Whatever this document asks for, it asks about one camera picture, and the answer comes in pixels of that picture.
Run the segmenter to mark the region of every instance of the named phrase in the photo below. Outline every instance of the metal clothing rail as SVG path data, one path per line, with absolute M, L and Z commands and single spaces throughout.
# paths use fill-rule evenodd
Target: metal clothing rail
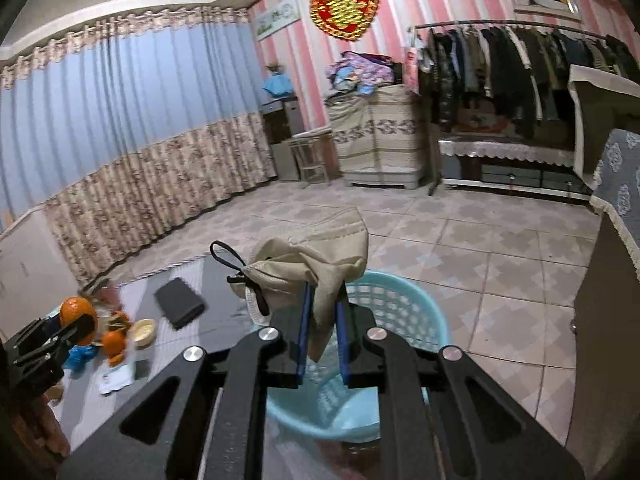
M 531 27 L 548 27 L 559 28 L 560 30 L 568 30 L 570 32 L 577 32 L 584 34 L 585 36 L 593 36 L 594 38 L 600 38 L 606 40 L 606 36 L 595 34 L 594 32 L 587 32 L 581 28 L 565 27 L 564 25 L 551 25 L 545 22 L 526 22 L 522 20 L 458 20 L 456 22 L 437 22 L 437 23 L 425 23 L 423 25 L 416 25 L 415 28 L 432 28 L 432 27 L 447 27 L 448 25 L 530 25 Z

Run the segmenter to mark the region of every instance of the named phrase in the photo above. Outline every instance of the small table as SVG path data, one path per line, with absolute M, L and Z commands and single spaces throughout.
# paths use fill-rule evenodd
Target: small table
M 311 174 L 311 178 L 320 174 L 323 182 L 331 184 L 324 153 L 326 143 L 333 142 L 331 138 L 331 128 L 316 128 L 315 130 L 295 134 L 284 142 L 293 150 L 296 162 L 300 168 L 300 180 L 304 186 L 310 184 L 310 180 L 306 177 L 308 172 Z

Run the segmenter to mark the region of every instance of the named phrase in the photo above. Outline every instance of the black drawstring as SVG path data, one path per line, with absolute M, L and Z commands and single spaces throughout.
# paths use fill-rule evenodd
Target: black drawstring
M 246 265 L 246 263 L 240 257 L 240 254 L 236 253 L 230 246 L 228 246 L 224 242 L 221 242 L 220 240 L 213 241 L 211 243 L 211 245 L 209 246 L 209 252 L 211 253 L 211 256 L 213 256 L 214 260 L 216 260 L 218 263 L 223 264 L 224 266 L 227 266 L 230 269 L 236 270 L 238 272 L 235 276 L 227 276 L 226 277 L 226 282 L 227 283 L 244 283 L 245 286 L 248 286 L 255 293 L 255 299 L 257 300 L 258 310 L 260 311 L 260 314 L 262 314 L 265 317 L 268 316 L 271 313 L 271 311 L 269 310 L 269 305 L 267 305 L 267 302 L 264 299 L 264 295 L 262 294 L 262 290 L 260 289 L 260 285 L 258 285 L 257 283 L 252 282 L 248 277 L 246 277 L 244 275 L 244 272 L 242 272 L 242 269 L 240 267 L 235 266 L 232 263 L 229 263 L 228 261 L 226 261 L 223 258 L 220 258 L 220 256 L 218 256 L 216 254 L 216 251 L 214 250 L 214 247 L 216 245 L 222 247 L 225 251 L 227 251 L 231 255 L 235 256 L 236 259 L 240 263 L 242 263 L 242 266 L 244 267 Z
M 217 256 L 216 251 L 213 249 L 214 246 L 219 245 L 220 247 L 222 247 L 225 251 L 229 252 L 231 255 L 235 256 L 236 259 L 238 261 L 240 261 L 240 263 L 242 263 L 242 266 L 244 267 L 246 265 L 246 263 L 244 262 L 244 260 L 240 257 L 240 254 L 236 253 L 231 247 L 229 247 L 227 244 L 225 244 L 224 242 L 221 242 L 220 240 L 215 240 L 211 243 L 211 245 L 209 246 L 209 252 L 211 253 L 211 256 L 213 256 L 213 259 L 216 260 L 217 262 L 226 265 L 227 267 L 230 267 L 233 270 L 237 270 L 238 273 L 241 276 L 244 276 L 244 274 L 242 273 L 242 269 L 238 266 L 235 266 L 234 264 L 230 264 L 228 261 L 223 260 L 222 258 L 220 258 L 220 256 Z

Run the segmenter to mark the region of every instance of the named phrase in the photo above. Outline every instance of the black wallet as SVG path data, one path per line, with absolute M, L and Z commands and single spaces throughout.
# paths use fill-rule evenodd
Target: black wallet
M 155 293 L 158 306 L 175 330 L 180 330 L 204 312 L 204 300 L 181 278 L 174 278 Z

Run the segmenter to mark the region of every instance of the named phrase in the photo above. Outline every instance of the white paper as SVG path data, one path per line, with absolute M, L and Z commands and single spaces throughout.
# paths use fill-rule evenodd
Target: white paper
M 136 377 L 136 345 L 127 337 L 127 356 L 119 365 L 110 367 L 107 359 L 98 368 L 98 391 L 106 395 L 133 384 Z

